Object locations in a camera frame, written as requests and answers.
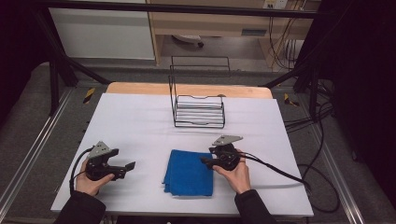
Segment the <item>white tabletop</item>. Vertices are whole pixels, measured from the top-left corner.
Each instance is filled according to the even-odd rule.
[[[101,188],[97,198],[111,214],[146,216],[237,216],[235,193],[224,177],[214,174],[212,197],[181,198],[163,192],[163,177],[172,149],[208,152],[222,134],[244,139],[233,143],[265,162],[297,177],[298,171],[276,100],[224,98],[224,129],[175,128],[169,95],[105,93],[94,112],[74,161],[98,141],[118,148],[110,165],[123,166],[136,161],[124,179]],[[64,179],[51,207],[59,212],[69,198]],[[304,186],[267,167],[247,161],[252,187],[261,195],[272,215],[310,217],[313,211]]]

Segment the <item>metal rail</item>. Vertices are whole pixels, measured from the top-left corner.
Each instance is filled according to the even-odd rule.
[[[334,16],[332,13],[329,12],[279,10],[279,9],[247,8],[247,7],[209,7],[209,6],[188,6],[188,5],[167,5],[167,4],[64,1],[64,0],[35,0],[32,1],[32,3],[38,7],[115,10],[115,11],[173,12],[173,13],[235,15],[235,16],[253,16],[253,17],[299,18],[299,19],[329,19]]]
[[[308,100],[306,99],[306,97],[303,97],[301,94],[298,94],[298,98],[303,108],[303,111],[307,116],[310,116],[308,112]],[[317,123],[312,124],[311,129],[313,130],[315,140],[319,145],[320,137],[321,137],[319,125]],[[330,178],[332,179],[332,182],[334,183],[334,186],[336,187],[340,195],[340,200],[342,205],[344,206],[344,210],[346,212],[346,216],[349,219],[349,222],[353,224],[363,224],[364,219],[363,216],[361,215],[361,211],[359,210],[359,207],[356,205],[352,193],[350,192],[349,187],[347,186],[347,182],[345,181],[343,175],[341,174],[341,171],[339,170],[326,142],[323,143],[321,157],[327,167]]]
[[[60,101],[60,106],[58,107],[54,115],[47,119],[47,122],[41,130],[40,134],[38,135],[37,139],[31,146],[29,152],[26,154],[26,157],[24,158],[17,172],[12,177],[6,190],[0,197],[0,223],[3,222],[3,219],[5,218],[8,209],[14,202],[18,192],[20,191],[24,181],[26,180],[26,177],[29,175],[29,172],[32,170],[35,161],[37,160],[41,150],[43,149],[48,138],[50,137],[50,134],[56,123],[58,122],[59,117],[64,112],[64,108],[66,107],[73,90],[73,88],[68,88],[64,92]]]

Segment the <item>folded cloth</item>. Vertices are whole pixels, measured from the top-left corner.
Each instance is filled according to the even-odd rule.
[[[163,179],[164,191],[177,196],[211,196],[213,170],[201,163],[201,157],[212,159],[212,154],[173,149]]]

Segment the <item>black wire rack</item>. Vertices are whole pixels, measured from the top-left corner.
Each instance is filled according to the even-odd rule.
[[[224,60],[222,64],[176,64],[175,58],[190,58],[191,60],[205,59],[213,62],[213,60]],[[191,77],[186,75],[176,75],[176,70],[182,68],[215,68],[215,70],[223,69],[227,73],[226,76],[201,76],[201,77],[229,77],[230,61],[227,57],[206,57],[206,56],[172,56],[172,64],[170,65],[171,75],[169,76],[169,91],[172,102],[172,112],[175,127],[177,128],[217,128],[222,129],[225,125],[224,103],[221,95],[217,96],[193,96],[177,94],[177,77]]]

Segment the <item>human hand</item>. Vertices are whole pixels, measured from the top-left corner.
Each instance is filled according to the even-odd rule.
[[[87,177],[85,173],[87,162],[88,160],[85,160],[81,165],[80,175],[77,176],[76,191],[80,191],[83,193],[87,193],[91,196],[95,196],[98,193],[99,188],[101,188],[106,183],[110,182],[110,180],[114,177],[114,175],[113,174],[106,175],[100,180],[92,181]]]
[[[213,166],[213,170],[218,172],[220,175],[224,176],[228,180],[228,183],[230,184],[231,188],[236,193],[241,194],[251,189],[248,167],[245,158],[241,157],[238,165],[232,171],[224,170],[223,168],[217,165]]]

